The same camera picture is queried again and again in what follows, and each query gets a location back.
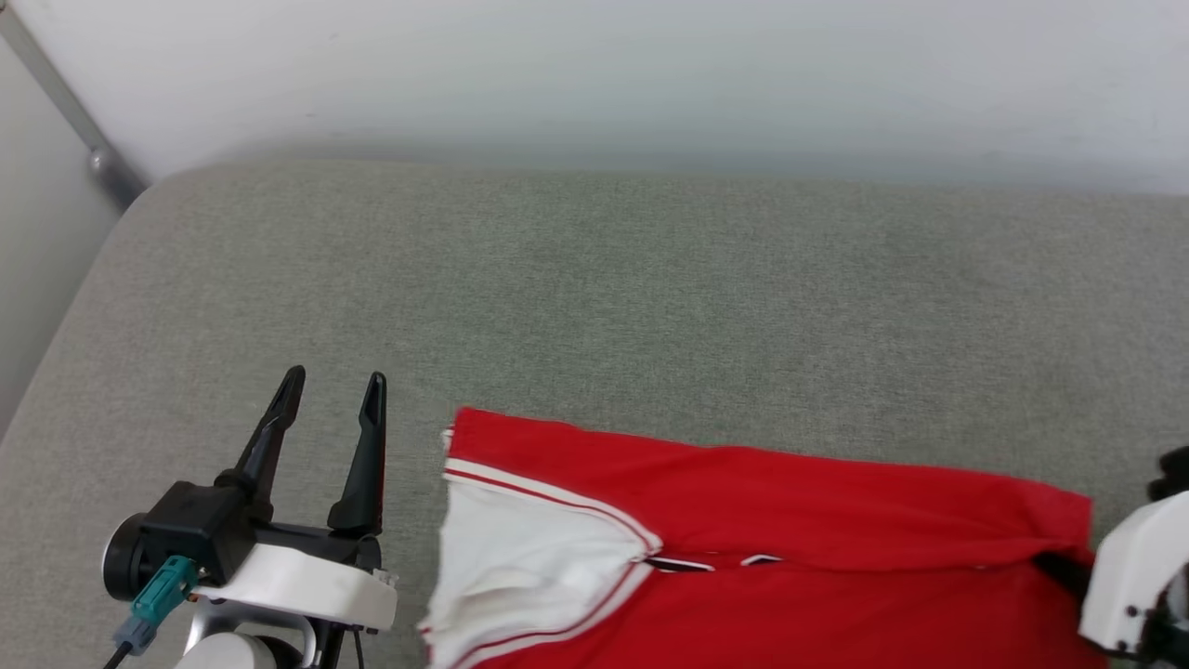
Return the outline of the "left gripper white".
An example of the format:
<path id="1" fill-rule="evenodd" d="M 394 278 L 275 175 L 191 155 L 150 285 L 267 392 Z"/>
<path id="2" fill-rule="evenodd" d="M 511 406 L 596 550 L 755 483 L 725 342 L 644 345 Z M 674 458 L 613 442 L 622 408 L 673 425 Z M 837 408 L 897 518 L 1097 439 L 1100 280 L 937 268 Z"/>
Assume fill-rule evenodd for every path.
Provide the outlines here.
<path id="1" fill-rule="evenodd" d="M 271 511 L 281 446 L 300 411 L 306 367 L 294 365 L 281 379 L 234 467 L 216 486 L 237 490 L 251 511 Z M 365 630 L 392 627 L 398 589 L 382 566 L 386 465 L 386 378 L 371 374 L 359 410 L 359 440 L 340 499 L 332 505 L 332 531 L 272 534 L 252 545 L 222 585 L 200 583 L 191 594 L 213 602 L 342 623 Z"/>

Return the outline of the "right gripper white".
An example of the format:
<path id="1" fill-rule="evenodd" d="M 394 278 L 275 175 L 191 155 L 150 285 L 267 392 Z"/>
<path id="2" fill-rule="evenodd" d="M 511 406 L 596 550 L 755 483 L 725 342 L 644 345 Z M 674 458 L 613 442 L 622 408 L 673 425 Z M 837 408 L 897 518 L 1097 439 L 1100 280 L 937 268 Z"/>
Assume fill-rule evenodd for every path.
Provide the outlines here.
<path id="1" fill-rule="evenodd" d="M 1102 651 L 1189 651 L 1189 492 L 1141 505 L 1095 562 L 1040 553 L 1036 568 L 1083 601 L 1078 635 Z"/>

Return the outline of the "red and white basketball jersey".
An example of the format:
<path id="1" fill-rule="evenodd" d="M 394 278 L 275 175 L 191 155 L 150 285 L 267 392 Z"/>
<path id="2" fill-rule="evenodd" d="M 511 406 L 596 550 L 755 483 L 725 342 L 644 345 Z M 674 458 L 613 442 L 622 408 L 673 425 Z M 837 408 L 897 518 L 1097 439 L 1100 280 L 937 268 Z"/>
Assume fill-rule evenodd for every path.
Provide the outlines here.
<path id="1" fill-rule="evenodd" d="M 1038 558 L 1092 500 L 463 408 L 427 669 L 1107 669 Z"/>

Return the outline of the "grey fabric sofa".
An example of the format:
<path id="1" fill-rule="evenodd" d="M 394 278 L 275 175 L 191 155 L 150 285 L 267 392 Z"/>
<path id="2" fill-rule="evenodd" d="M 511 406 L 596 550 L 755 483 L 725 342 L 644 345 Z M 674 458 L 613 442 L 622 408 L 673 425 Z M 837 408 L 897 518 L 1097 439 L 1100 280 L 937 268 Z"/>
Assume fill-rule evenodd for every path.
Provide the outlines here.
<path id="1" fill-rule="evenodd" d="M 120 522 L 233 466 L 308 377 L 278 520 L 319 525 L 389 381 L 384 562 L 415 669 L 457 408 L 1028 476 L 1095 530 L 1189 443 L 1189 198 L 382 162 L 137 198 L 0 444 L 0 669 L 101 669 Z"/>

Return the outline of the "grey metal pole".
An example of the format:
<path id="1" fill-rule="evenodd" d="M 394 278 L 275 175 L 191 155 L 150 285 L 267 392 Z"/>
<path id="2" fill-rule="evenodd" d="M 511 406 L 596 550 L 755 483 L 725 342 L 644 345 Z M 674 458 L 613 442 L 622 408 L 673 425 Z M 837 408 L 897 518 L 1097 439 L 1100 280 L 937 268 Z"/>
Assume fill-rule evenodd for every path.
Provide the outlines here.
<path id="1" fill-rule="evenodd" d="M 65 124 L 84 143 L 86 169 L 111 203 L 119 212 L 136 203 L 147 190 L 146 181 L 137 173 L 122 154 L 95 124 L 84 103 L 73 93 L 71 86 L 59 75 L 46 52 L 34 42 L 25 23 L 15 13 L 10 0 L 0 0 L 0 37 L 14 51 L 34 84 L 46 93 Z"/>

